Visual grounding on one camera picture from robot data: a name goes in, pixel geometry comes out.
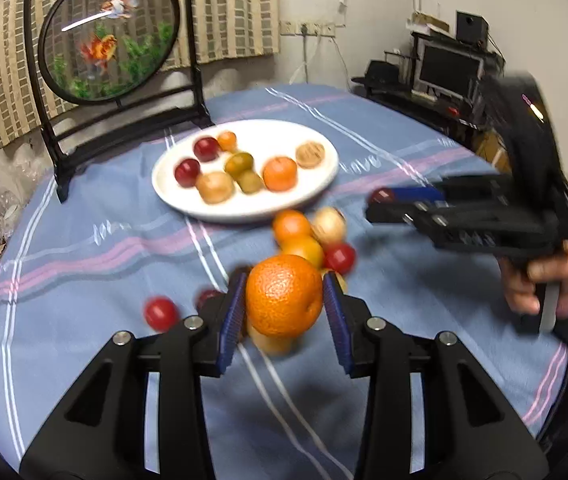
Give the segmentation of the person's right hand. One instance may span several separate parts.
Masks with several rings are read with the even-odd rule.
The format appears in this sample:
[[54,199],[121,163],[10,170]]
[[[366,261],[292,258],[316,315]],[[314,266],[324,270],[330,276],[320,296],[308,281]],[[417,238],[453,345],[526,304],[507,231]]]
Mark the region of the person's right hand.
[[564,241],[564,248],[559,254],[530,261],[526,271],[517,270],[506,258],[499,258],[498,263],[504,297],[513,312],[536,315],[540,310],[536,286],[558,283],[560,294],[556,315],[561,320],[568,319],[568,240]]

